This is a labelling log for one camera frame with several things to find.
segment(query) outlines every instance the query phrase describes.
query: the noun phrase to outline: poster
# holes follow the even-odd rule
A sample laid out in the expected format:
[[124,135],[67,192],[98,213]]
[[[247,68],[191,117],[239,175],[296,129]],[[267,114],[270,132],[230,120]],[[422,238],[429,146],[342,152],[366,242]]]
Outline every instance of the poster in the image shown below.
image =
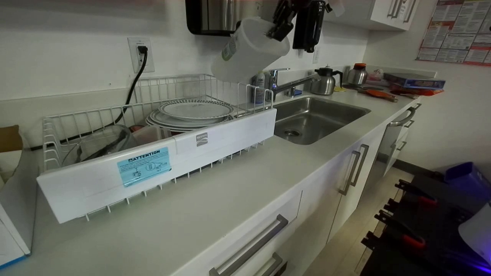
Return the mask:
[[415,60],[491,66],[491,0],[438,0]]

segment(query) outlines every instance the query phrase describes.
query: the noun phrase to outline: white wall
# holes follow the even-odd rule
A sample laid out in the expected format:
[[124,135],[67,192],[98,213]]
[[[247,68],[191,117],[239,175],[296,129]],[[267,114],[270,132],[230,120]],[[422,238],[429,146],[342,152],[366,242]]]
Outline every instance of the white wall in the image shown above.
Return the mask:
[[420,0],[408,32],[371,32],[368,64],[437,71],[445,92],[425,98],[400,160],[443,170],[475,161],[491,179],[491,68],[414,61],[435,0]]
[[[0,0],[0,126],[36,137],[43,115],[122,104],[133,78],[127,37],[150,38],[153,77],[210,72],[227,43],[191,35],[184,0]],[[352,64],[366,40],[325,23],[314,54],[291,49],[270,68]]]

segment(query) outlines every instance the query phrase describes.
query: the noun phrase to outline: stainless steel sink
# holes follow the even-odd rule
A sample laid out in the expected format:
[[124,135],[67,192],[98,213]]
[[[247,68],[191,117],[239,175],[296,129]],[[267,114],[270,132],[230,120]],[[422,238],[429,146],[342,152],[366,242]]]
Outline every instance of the stainless steel sink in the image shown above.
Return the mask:
[[274,107],[274,135],[294,144],[313,144],[369,112],[314,97],[279,103]]

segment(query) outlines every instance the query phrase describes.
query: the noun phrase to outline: kettle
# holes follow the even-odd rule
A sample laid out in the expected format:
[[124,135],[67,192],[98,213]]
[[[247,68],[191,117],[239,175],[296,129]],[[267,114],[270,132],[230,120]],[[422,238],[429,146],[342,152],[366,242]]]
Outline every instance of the kettle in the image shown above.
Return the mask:
[[333,71],[331,68],[319,68],[314,71],[316,78],[310,83],[310,92],[316,95],[331,95],[336,87],[334,75],[339,75],[339,84],[342,84],[342,72]]

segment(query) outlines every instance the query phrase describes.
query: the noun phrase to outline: kitchen counter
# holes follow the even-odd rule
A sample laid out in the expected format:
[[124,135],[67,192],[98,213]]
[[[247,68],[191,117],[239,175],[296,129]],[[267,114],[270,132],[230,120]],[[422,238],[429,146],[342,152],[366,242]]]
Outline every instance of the kitchen counter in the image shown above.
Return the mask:
[[219,242],[417,100],[388,103],[352,91],[328,100],[369,109],[365,117],[310,146],[273,137],[222,164],[168,183],[110,213],[58,224],[38,201],[32,255],[1,275],[170,275]]

